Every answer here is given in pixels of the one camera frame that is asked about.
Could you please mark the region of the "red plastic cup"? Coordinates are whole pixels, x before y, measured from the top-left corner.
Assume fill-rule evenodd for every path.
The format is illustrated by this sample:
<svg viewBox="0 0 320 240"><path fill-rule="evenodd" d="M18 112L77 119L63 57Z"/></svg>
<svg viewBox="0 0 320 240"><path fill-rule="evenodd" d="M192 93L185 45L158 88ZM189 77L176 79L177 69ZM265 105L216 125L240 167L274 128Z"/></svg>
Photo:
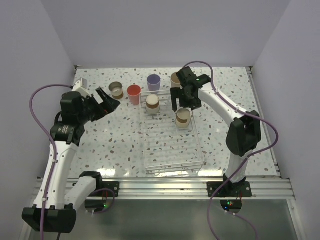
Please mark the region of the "red plastic cup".
<svg viewBox="0 0 320 240"><path fill-rule="evenodd" d="M127 95L133 105L140 104L140 93L141 93L141 87L136 84L130 85L127 88Z"/></svg>

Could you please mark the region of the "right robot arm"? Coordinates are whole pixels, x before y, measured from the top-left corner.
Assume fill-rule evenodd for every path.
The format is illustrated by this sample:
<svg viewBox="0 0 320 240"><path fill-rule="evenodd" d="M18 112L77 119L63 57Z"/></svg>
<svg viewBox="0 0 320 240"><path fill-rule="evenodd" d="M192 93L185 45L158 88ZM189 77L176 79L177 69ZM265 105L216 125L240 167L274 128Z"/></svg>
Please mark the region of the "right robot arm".
<svg viewBox="0 0 320 240"><path fill-rule="evenodd" d="M240 190L240 183L246 178L249 154L256 149L262 139L260 115L256 111L248 112L231 101L225 94L213 86L214 70L211 76L197 76L189 66L176 73L180 87L170 89L172 110L189 108L192 111L202 107L202 103L210 106L228 127L226 146L230 151L228 168L225 172L223 192L227 196L235 196Z"/></svg>

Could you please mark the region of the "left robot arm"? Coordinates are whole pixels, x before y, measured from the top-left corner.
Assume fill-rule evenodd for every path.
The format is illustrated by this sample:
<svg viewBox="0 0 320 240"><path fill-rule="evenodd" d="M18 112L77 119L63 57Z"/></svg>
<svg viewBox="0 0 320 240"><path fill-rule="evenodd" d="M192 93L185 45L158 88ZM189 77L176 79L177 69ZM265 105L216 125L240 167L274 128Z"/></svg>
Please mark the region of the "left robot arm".
<svg viewBox="0 0 320 240"><path fill-rule="evenodd" d="M22 219L40 233L41 239L45 233L69 234L76 224L78 209L90 195L117 196L104 186L102 175L97 171L84 171L75 186L66 192L71 163L85 133L85 124L99 121L121 104L100 87L96 92L101 103L84 87L70 89L61 96L61 110L53 127L45 131L50 152L41 187L33 205L22 211Z"/></svg>

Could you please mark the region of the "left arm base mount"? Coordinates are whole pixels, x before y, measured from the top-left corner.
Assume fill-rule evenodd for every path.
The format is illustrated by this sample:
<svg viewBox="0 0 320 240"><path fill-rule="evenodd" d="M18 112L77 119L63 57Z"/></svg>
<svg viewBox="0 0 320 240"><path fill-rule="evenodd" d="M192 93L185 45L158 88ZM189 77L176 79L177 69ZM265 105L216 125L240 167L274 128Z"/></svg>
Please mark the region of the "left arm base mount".
<svg viewBox="0 0 320 240"><path fill-rule="evenodd" d="M96 188L89 195L90 197L118 197L120 190L119 181L104 181L101 173L97 171L84 171L81 176L95 179Z"/></svg>

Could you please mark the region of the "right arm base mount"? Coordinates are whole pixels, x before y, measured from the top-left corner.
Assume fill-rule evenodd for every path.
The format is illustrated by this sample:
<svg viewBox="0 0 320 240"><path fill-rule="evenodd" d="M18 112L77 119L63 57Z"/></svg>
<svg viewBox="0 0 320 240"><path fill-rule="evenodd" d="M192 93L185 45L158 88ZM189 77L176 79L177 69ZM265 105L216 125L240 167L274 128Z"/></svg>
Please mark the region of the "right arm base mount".
<svg viewBox="0 0 320 240"><path fill-rule="evenodd" d="M211 198L215 192L217 193L214 195L214 198L250 198L253 196L251 185L246 177L237 183L232 183L231 181L225 183L227 179L227 176L224 174L223 181L208 181L206 183L208 197Z"/></svg>

